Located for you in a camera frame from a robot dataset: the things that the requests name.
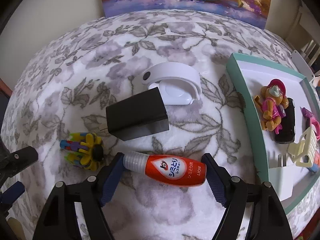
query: tablecloth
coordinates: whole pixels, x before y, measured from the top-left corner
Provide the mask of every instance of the tablecloth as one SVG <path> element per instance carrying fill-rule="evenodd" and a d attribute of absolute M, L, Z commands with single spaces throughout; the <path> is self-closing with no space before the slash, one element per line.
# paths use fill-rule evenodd
<path fill-rule="evenodd" d="M 20 180 L 26 192 L 13 205 L 28 239 L 57 181 L 83 181 L 96 172 L 64 160 L 59 141 L 70 132 L 103 137 L 106 162 L 118 151 L 173 154 L 199 160 L 209 152 L 231 175 L 253 183 L 255 169 L 244 115 L 226 74 L 232 52 L 250 54 L 295 69 L 290 48 L 278 36 L 229 17 L 191 10 L 150 10 L 100 18 L 64 34 L 37 52 L 14 88 L 1 137 L 16 151 L 27 145 L 39 161 L 6 182 Z M 176 61 L 201 75 L 203 94 L 187 106 L 166 106 L 170 130 L 123 142 L 99 131 L 105 107 L 142 91 L 139 75 L 155 64 Z M 320 205 L 320 183 L 289 214 L 297 236 Z M 248 207 L 239 239 L 244 239 Z M 104 208 L 115 239 L 212 239 L 224 212 L 207 182 L 174 187 L 125 172 Z M 89 234 L 77 205 L 83 239 Z"/>

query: black box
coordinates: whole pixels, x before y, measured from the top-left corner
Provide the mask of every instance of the black box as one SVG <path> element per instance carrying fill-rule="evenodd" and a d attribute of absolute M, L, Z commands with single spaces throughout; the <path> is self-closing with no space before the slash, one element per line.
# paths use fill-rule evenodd
<path fill-rule="evenodd" d="M 108 132 L 123 141 L 169 130 L 158 88 L 107 106 L 106 114 Z"/>

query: white wall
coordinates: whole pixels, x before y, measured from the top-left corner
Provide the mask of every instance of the white wall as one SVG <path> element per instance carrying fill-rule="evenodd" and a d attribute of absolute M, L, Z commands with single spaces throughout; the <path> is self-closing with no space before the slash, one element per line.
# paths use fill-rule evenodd
<path fill-rule="evenodd" d="M 298 2 L 271 0 L 266 29 L 284 37 Z M 101 16 L 101 0 L 23 0 L 0 35 L 0 78 L 13 89 L 34 53 L 66 31 Z"/>

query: bottle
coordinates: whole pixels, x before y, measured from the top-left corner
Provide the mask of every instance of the bottle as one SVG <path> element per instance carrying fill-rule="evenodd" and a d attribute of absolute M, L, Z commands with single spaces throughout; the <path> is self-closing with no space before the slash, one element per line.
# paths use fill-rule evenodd
<path fill-rule="evenodd" d="M 196 160 L 173 155 L 147 155 L 133 151 L 124 155 L 123 165 L 130 171 L 180 187 L 203 184 L 207 171 L 207 166 Z"/>

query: red hat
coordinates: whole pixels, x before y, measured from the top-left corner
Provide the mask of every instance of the red hat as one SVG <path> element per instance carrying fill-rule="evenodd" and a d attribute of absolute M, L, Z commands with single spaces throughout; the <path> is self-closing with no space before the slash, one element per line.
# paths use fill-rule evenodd
<path fill-rule="evenodd" d="M 278 88 L 282 92 L 282 95 L 285 97 L 285 86 L 284 86 L 284 83 L 280 79 L 275 78 L 275 79 L 271 80 L 268 85 L 268 88 L 271 88 L 273 86 L 278 86 Z"/>

